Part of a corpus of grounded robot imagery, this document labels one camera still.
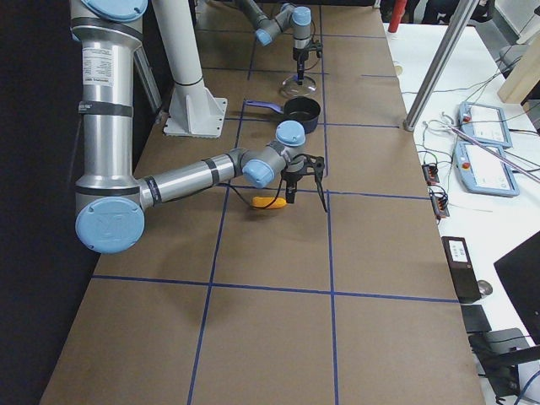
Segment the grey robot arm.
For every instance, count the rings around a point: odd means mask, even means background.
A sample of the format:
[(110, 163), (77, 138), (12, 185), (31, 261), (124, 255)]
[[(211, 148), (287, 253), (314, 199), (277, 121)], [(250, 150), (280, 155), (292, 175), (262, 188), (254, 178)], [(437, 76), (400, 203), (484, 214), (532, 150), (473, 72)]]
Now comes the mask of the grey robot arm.
[(261, 151), (236, 148), (179, 169), (137, 179), (132, 173), (132, 90), (143, 47), (143, 15), (154, 10), (174, 79), (165, 133), (217, 138), (228, 101), (212, 95), (186, 1), (73, 1), (71, 31), (82, 46), (84, 173), (76, 183), (75, 229), (92, 251), (112, 254), (142, 236), (147, 208), (189, 197), (236, 177), (263, 188), (303, 175), (305, 130), (285, 121)]
[(296, 61), (296, 83), (305, 81), (305, 62), (313, 45), (311, 35), (311, 10), (304, 6), (285, 3), (273, 18), (267, 16), (252, 0), (233, 1), (233, 4), (247, 17), (255, 30), (255, 37), (268, 46), (287, 30), (293, 31), (293, 59)]

